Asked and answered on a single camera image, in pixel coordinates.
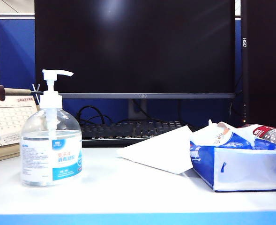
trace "white desk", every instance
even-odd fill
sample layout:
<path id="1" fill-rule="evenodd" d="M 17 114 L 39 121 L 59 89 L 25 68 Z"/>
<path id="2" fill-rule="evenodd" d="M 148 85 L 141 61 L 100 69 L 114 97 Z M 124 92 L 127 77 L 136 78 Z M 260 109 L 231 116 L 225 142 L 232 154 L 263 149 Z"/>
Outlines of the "white desk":
<path id="1" fill-rule="evenodd" d="M 119 158 L 114 148 L 84 148 L 79 177 L 58 186 L 23 185 L 20 164 L 20 157 L 0 161 L 1 215 L 276 213 L 276 191 L 216 193 L 193 170 L 164 172 Z"/>

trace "monitor stand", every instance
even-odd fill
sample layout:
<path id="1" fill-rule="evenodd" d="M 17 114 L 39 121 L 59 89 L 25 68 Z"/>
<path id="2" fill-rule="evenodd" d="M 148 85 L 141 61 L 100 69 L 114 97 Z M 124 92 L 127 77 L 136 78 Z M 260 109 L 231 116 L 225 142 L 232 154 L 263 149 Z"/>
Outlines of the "monitor stand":
<path id="1" fill-rule="evenodd" d="M 147 100 L 146 99 L 136 99 L 140 103 L 140 107 L 147 112 Z M 147 119 L 147 116 L 142 113 L 137 105 L 131 100 L 128 100 L 128 118 L 130 120 L 143 120 Z"/>

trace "clear plastic bottle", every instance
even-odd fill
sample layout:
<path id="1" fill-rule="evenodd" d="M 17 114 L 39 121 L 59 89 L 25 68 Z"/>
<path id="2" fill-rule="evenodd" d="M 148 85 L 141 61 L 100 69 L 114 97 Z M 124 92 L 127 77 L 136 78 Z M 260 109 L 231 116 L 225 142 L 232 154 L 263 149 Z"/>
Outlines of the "clear plastic bottle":
<path id="1" fill-rule="evenodd" d="M 63 70 L 43 70 L 48 91 L 40 110 L 25 122 L 20 139 L 21 180 L 32 186 L 60 184 L 82 170 L 82 133 L 77 120 L 62 109 L 62 96 L 53 90 Z"/>
<path id="2" fill-rule="evenodd" d="M 243 127 L 248 127 L 252 130 L 252 133 L 262 139 L 270 141 L 276 144 L 276 128 L 268 127 L 259 124 L 246 124 Z"/>

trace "cubicle wall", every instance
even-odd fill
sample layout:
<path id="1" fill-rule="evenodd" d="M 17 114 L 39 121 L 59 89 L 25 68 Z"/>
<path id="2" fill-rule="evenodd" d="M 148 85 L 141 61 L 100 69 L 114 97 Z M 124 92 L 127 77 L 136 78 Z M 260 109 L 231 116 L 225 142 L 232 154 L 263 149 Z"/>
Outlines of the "cubicle wall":
<path id="1" fill-rule="evenodd" d="M 0 84 L 32 89 L 35 83 L 33 15 L 0 15 Z"/>
<path id="2" fill-rule="evenodd" d="M 10 88 L 32 89 L 35 83 L 35 34 L 33 15 L 0 15 L 0 84 Z M 241 89 L 240 20 L 236 20 L 236 82 Z M 85 105 L 93 105 L 114 122 L 127 118 L 127 99 L 64 99 L 63 108 L 76 115 Z M 233 126 L 241 124 L 239 96 L 232 99 L 148 99 L 148 113 L 157 119 L 178 120 L 179 114 L 194 126 L 205 126 L 209 119 L 221 120 Z M 85 109 L 83 119 L 96 116 L 93 109 Z"/>

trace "black monitor screen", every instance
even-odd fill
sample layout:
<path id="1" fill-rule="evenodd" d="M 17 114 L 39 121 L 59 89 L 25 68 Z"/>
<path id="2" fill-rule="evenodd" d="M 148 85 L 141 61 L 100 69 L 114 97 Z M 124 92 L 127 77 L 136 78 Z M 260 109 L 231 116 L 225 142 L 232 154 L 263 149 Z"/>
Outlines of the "black monitor screen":
<path id="1" fill-rule="evenodd" d="M 63 69 L 61 93 L 233 93 L 234 19 L 233 0 L 36 0 L 36 83 Z"/>

